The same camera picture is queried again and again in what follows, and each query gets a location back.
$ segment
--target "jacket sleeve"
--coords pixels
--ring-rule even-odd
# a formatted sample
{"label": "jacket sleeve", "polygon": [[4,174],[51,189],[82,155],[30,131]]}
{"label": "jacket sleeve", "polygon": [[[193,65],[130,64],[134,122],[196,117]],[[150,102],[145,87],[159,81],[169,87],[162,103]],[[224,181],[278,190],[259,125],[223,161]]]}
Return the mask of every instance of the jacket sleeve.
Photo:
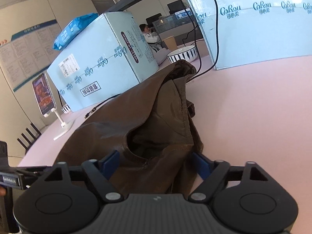
{"label": "jacket sleeve", "polygon": [[153,36],[151,34],[148,34],[148,35],[144,35],[144,37],[145,37],[147,43],[157,43],[160,41],[160,38],[158,35]]}

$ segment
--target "white logo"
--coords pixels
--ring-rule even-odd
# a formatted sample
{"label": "white logo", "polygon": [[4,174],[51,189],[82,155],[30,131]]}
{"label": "white logo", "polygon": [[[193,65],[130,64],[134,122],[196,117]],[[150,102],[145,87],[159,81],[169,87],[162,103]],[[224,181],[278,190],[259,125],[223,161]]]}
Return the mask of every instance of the white logo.
{"label": "white logo", "polygon": [[154,201],[159,201],[161,200],[161,197],[160,196],[156,196],[155,198],[153,198]]}

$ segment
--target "phone stand base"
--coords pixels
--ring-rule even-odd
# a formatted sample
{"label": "phone stand base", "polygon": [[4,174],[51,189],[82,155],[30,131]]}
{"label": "phone stand base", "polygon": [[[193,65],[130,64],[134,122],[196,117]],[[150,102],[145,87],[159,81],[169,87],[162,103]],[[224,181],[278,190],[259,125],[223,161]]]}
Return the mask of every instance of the phone stand base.
{"label": "phone stand base", "polygon": [[66,123],[63,127],[61,126],[60,130],[59,130],[59,134],[57,136],[55,136],[53,138],[53,140],[55,141],[58,138],[62,137],[64,134],[66,134],[71,129],[73,124],[74,124],[74,121],[70,121],[70,122]]}

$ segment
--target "barcode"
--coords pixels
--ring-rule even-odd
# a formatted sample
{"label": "barcode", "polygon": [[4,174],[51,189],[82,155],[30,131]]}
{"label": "barcode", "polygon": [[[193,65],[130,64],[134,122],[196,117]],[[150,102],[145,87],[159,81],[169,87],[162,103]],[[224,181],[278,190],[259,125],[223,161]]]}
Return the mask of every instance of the barcode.
{"label": "barcode", "polygon": [[67,76],[69,76],[68,71],[67,71],[67,69],[65,68],[65,65],[62,64],[61,66],[62,66],[62,69],[63,69],[64,73],[65,73]]}

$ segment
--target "silver screw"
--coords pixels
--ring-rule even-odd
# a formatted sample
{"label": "silver screw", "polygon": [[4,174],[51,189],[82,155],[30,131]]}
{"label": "silver screw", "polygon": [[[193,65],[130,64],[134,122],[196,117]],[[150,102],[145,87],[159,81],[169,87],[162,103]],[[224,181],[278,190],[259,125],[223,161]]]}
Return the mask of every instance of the silver screw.
{"label": "silver screw", "polygon": [[121,198],[121,195],[117,192],[109,192],[105,195],[105,198],[109,201],[117,201]]}
{"label": "silver screw", "polygon": [[195,201],[203,201],[206,198],[206,195],[200,192],[192,193],[191,198]]}

